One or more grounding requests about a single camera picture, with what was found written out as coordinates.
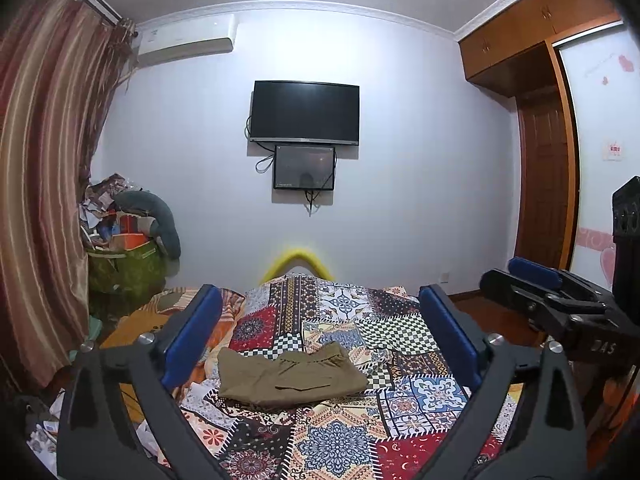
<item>yellow curved object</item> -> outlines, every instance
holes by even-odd
[[[284,268],[293,260],[303,260],[308,263],[309,266],[311,266],[311,270],[318,278],[330,281],[334,280],[334,277],[328,270],[326,270],[326,267],[315,254],[309,250],[297,248],[282,253],[269,270],[267,270],[267,273],[262,277],[262,281],[260,283],[268,282],[269,280],[280,276]]]

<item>wooden floor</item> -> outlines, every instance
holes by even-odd
[[[484,332],[502,334],[507,341],[515,345],[540,344],[540,333],[530,329],[527,319],[513,310],[481,296],[454,302],[456,307],[469,314]]]

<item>blanket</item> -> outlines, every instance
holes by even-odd
[[[225,298],[226,333],[210,340],[180,408],[234,480],[410,480],[468,401],[402,288],[378,290],[287,275]],[[217,355],[227,346],[275,359],[337,341],[369,380],[356,396],[290,410],[218,397]],[[478,462],[492,459],[516,402],[507,396]],[[169,466],[162,455],[159,463]]]

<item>silver screw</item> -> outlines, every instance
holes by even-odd
[[[558,341],[549,341],[549,350],[551,350],[554,354],[559,354],[564,349]]]
[[[138,342],[141,345],[150,345],[153,341],[155,341],[156,335],[151,332],[145,332],[138,336]]]
[[[504,338],[500,334],[493,333],[487,336],[487,341],[491,345],[500,346],[502,343],[504,343]]]
[[[85,341],[80,345],[80,351],[83,354],[86,354],[87,352],[90,352],[91,350],[93,350],[94,346],[95,346],[95,342],[89,339],[88,341]]]

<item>monitor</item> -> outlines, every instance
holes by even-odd
[[[360,87],[256,81],[250,140],[359,144]]]
[[[306,144],[276,145],[273,189],[334,189],[335,148]]]

